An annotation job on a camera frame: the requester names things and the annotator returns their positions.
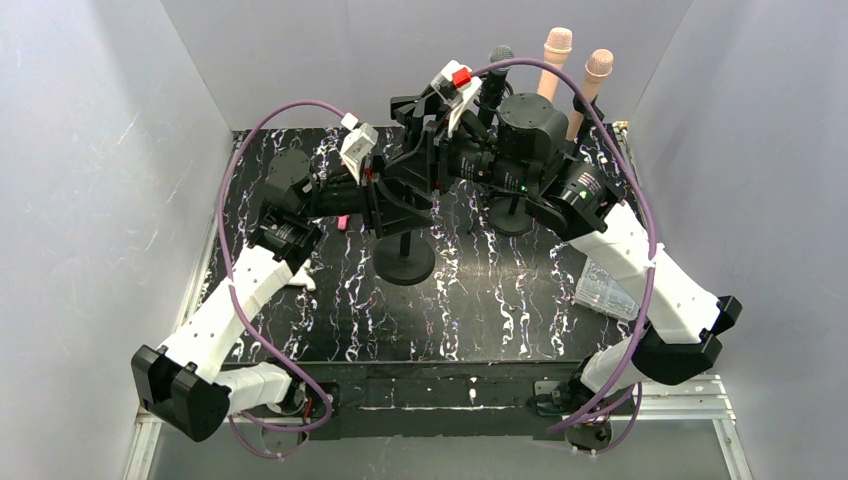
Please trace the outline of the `pink microphone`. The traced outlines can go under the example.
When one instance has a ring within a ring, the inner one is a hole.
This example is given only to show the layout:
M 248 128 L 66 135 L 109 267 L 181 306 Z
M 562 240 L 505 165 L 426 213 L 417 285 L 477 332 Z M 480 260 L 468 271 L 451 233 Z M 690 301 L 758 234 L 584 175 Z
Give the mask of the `pink microphone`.
M 345 231 L 348 227 L 350 217 L 348 215 L 340 216 L 337 219 L 337 229 L 339 231 Z

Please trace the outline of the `black round-base microphone stand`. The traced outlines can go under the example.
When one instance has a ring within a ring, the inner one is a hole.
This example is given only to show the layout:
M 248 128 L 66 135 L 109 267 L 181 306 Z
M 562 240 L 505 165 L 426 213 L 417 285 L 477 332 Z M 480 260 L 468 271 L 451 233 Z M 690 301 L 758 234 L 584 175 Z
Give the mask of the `black round-base microphone stand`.
M 373 268 L 384 281 L 412 286 L 428 279 L 435 268 L 435 253 L 427 241 L 410 232 L 379 240 L 372 251 Z

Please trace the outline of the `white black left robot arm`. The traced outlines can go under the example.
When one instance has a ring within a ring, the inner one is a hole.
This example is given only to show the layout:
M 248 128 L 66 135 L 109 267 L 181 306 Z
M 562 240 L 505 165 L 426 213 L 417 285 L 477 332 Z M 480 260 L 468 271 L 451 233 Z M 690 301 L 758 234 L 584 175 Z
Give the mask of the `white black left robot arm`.
M 357 215 L 382 241 L 431 225 L 431 200 L 397 175 L 393 163 L 368 156 L 319 173 L 309 156 L 291 149 L 269 164 L 260 216 L 226 274 L 183 326 L 156 347 L 141 346 L 131 360 L 141 405 L 201 442 L 237 413 L 282 403 L 295 383 L 323 404 L 333 400 L 317 380 L 280 350 L 269 361 L 226 369 L 225 360 L 254 318 L 304 269 L 320 242 L 324 217 Z

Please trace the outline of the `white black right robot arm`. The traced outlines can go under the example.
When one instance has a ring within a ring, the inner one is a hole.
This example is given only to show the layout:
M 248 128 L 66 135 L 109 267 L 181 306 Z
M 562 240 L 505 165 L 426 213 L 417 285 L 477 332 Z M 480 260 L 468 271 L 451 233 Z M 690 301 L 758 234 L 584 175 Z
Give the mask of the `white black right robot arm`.
M 696 283 L 650 240 L 646 213 L 633 211 L 602 171 L 570 156 L 567 117 L 548 99 L 521 93 L 465 106 L 430 92 L 393 98 L 390 115 L 405 135 L 391 177 L 425 192 L 461 178 L 522 196 L 530 216 L 638 302 L 642 326 L 586 359 L 574 386 L 677 385 L 715 365 L 741 303 Z

